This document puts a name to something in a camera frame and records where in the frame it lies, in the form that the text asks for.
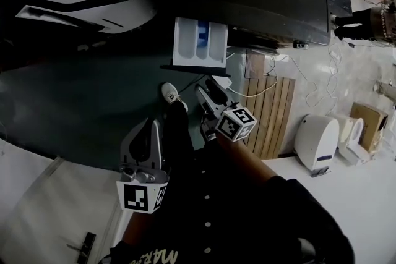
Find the metal bracket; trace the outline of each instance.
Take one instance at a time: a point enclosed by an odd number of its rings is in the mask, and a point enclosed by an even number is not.
[[[76,261],[77,264],[87,264],[88,263],[89,254],[91,253],[92,246],[93,246],[96,236],[97,236],[96,234],[88,232],[87,235],[85,236],[84,242],[82,243],[81,249],[79,249],[78,247],[74,247],[73,245],[66,244],[66,246],[69,249],[75,250],[79,253],[79,257]]]
[[[314,178],[314,177],[317,177],[317,176],[321,176],[321,175],[327,174],[328,170],[329,170],[328,166],[326,166],[324,168],[315,169],[315,170],[312,171],[311,177]]]

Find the cardboard box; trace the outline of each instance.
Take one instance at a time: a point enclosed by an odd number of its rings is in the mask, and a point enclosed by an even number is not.
[[[388,115],[373,106],[364,103],[353,103],[351,118],[362,118],[364,121],[359,144],[367,151],[372,152],[375,141],[379,137],[380,131],[386,126]]]

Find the white sneaker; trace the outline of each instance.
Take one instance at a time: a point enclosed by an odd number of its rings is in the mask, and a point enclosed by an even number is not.
[[[161,87],[161,91],[168,104],[173,104],[175,101],[180,101],[188,113],[187,104],[181,99],[175,86],[173,86],[171,83],[164,83]]]
[[[331,26],[331,29],[336,29],[336,28],[338,27],[338,25],[335,23],[335,18],[337,18],[337,16],[336,16],[335,14],[332,14],[332,15],[330,16],[330,22],[331,22],[330,26]]]

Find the wooden slat mat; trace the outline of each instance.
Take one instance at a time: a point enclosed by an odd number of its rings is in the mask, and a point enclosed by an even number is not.
[[[276,77],[273,76],[246,79],[244,94],[255,95],[271,87],[275,81]],[[279,155],[294,90],[294,79],[279,77],[275,87],[257,97],[242,99],[242,104],[246,105],[258,121],[247,139],[247,147],[263,160],[277,158]]]

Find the power cord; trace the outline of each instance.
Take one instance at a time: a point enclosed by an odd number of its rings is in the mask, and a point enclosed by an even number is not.
[[[340,52],[340,53],[339,53],[339,56],[336,56],[336,55],[335,55],[334,51],[332,50],[333,47],[337,47],[337,48],[338,48],[338,50],[339,50],[339,52]],[[313,84],[314,84],[315,89],[314,89],[313,91],[311,91],[310,93],[308,93],[308,94],[306,95],[306,97],[305,97],[305,102],[306,102],[306,104],[308,105],[308,107],[310,107],[310,108],[315,108],[324,98],[327,98],[327,97],[330,97],[330,99],[334,99],[334,100],[335,100],[335,103],[334,103],[332,109],[331,109],[327,114],[331,113],[331,112],[334,110],[334,108],[336,107],[337,103],[338,103],[338,97],[333,96],[333,94],[334,94],[334,92],[336,91],[337,86],[338,86],[338,78],[336,77],[336,75],[338,74],[338,65],[341,64],[341,62],[342,62],[341,50],[340,50],[340,47],[338,46],[338,44],[334,44],[334,45],[332,45],[332,46],[329,46],[329,55],[330,55],[330,63],[329,63],[330,77],[329,77],[329,81],[327,82],[327,86],[326,86],[327,95],[325,95],[325,96],[323,96],[322,98],[320,98],[314,105],[309,104],[308,99],[309,99],[309,97],[310,97],[313,93],[315,93],[315,92],[317,91],[317,85],[316,85],[316,83],[315,83],[315,82],[312,82],[312,81],[310,81],[310,80],[308,80],[308,78],[304,75],[304,73],[301,71],[301,69],[300,69],[299,66],[297,65],[296,61],[295,61],[290,55],[286,55],[286,56],[283,57],[281,60],[279,60],[279,62],[280,62],[280,61],[283,61],[284,59],[286,59],[287,57],[289,57],[289,58],[293,61],[294,65],[297,67],[298,71],[299,71],[299,72],[301,73],[301,75],[304,77],[304,79],[305,79],[308,83],[313,83]],[[276,62],[275,62],[275,59],[274,59],[272,56],[271,56],[271,59],[273,60],[273,67],[271,67],[271,70],[270,70],[268,73],[266,73],[265,75],[268,75],[268,74],[271,73],[272,71],[275,72]],[[257,93],[257,94],[255,94],[255,95],[248,96],[248,95],[245,95],[245,94],[242,94],[242,93],[239,93],[239,92],[233,90],[231,87],[228,87],[228,89],[231,90],[233,93],[236,93],[237,95],[241,95],[241,96],[246,97],[246,98],[256,97],[256,96],[261,95],[263,92],[265,92],[265,91],[267,91],[267,90],[273,88],[273,87],[277,84],[277,82],[278,82],[278,76],[277,76],[276,72],[275,72],[275,76],[277,77],[277,79],[276,79],[275,83],[274,83],[271,87],[266,88],[266,89],[264,89],[263,91],[261,91],[260,93]],[[333,78],[335,79],[335,85],[334,85],[334,89],[333,89],[332,91],[330,91],[329,87],[330,87],[330,83],[331,83],[331,81],[332,81]]]
[[[355,48],[357,47],[365,47],[365,48],[392,48],[393,45],[392,44],[380,44],[380,45],[357,45],[348,41],[345,41],[344,39],[342,40],[345,43],[347,43],[351,48]]]
[[[230,57],[232,57],[235,53],[231,53],[230,55],[228,55],[226,57],[226,59],[229,59]],[[182,93],[183,91],[185,91],[186,89],[188,89],[191,85],[199,82],[201,79],[203,79],[206,75],[198,75],[196,78],[194,78],[193,80],[191,80],[191,82],[189,82],[183,89],[181,89],[178,93]]]

